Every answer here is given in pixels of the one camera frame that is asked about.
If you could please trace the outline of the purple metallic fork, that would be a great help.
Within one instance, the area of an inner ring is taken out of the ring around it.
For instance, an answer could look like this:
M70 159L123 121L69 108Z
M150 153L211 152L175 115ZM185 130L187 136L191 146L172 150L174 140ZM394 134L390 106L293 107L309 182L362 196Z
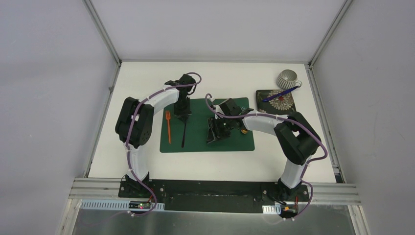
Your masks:
M184 130L183 130L181 148L184 148L184 145L185 145L186 126L187 126L187 121L184 121Z

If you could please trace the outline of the orange plastic fork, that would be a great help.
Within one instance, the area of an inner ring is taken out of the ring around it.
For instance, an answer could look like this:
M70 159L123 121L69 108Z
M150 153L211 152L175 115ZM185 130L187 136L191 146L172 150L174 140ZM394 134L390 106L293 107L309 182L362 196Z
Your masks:
M170 113L169 110L166 110L165 118L166 118L166 121L167 121L168 141L169 141L169 144L171 144L172 143L172 140L171 140L171 127L170 127L171 113Z

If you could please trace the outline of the blue plastic knife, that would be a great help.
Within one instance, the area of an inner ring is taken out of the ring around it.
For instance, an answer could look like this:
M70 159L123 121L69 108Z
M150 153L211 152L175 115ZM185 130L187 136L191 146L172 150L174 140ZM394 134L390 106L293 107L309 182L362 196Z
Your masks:
M272 96L270 96L270 97L267 97L267 98L263 99L262 101L263 101L263 102L267 102L267 101L270 101L270 100L272 100L272 99L274 99L274 98L278 98L278 97L280 97L280 96L283 96L283 95L289 94L290 92L294 91L294 90L295 90L295 89L297 89L297 88L299 88L299 86L294 86L294 87L289 88L289 89L287 89L287 90L283 90L282 92L277 93L277 94L275 94L275 95L272 95Z

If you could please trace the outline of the black floral square plate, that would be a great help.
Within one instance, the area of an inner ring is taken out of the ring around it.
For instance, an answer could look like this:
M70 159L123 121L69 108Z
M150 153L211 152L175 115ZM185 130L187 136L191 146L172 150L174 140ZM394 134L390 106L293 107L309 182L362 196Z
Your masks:
M272 115L289 115L295 112L296 106L291 93L273 98L269 101L264 101L266 98L274 96L282 91L283 90L281 89L255 91L257 110Z

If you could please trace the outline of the grey ribbed mug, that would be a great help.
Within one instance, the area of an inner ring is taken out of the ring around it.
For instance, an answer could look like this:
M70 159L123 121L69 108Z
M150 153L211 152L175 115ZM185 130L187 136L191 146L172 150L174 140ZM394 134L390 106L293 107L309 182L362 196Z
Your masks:
M295 86L301 87L302 82L298 80L298 75L293 70L283 70L277 76L277 85L281 89L291 89Z

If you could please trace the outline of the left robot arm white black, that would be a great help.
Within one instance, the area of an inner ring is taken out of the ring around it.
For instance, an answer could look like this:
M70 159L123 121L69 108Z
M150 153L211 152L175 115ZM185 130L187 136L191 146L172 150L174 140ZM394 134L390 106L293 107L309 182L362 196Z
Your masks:
M198 73L188 72L178 80L165 82L159 90L143 100L132 97L124 100L115 132L126 150L127 176L134 180L130 191L137 198L149 193L149 185L143 181L149 175L143 146L151 137L154 115L173 104L174 115L186 125L191 115L189 96L201 81L202 77Z

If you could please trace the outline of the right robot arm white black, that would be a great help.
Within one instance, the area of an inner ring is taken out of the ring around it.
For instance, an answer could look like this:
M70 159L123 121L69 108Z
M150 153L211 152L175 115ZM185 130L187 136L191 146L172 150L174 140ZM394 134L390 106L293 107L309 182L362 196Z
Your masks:
M278 139L286 157L286 164L278 180L278 195L285 201L297 195L297 186L306 171L306 165L320 147L326 151L321 138L299 112L278 116L262 113L255 109L242 110L233 99L220 104L209 104L210 94L205 97L215 120L222 121L225 128L238 128L270 134Z

